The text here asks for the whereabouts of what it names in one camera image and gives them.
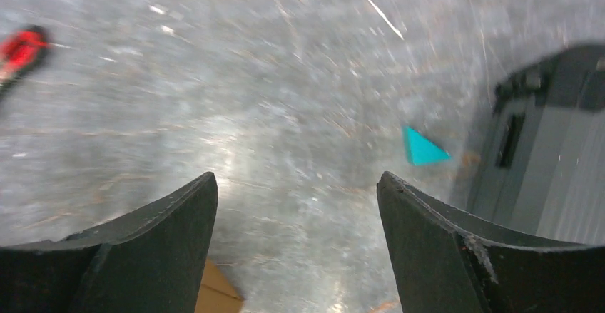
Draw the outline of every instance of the teal triangle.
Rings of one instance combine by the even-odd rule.
[[[407,159],[413,165],[427,165],[449,160],[450,156],[409,126],[404,129]]]

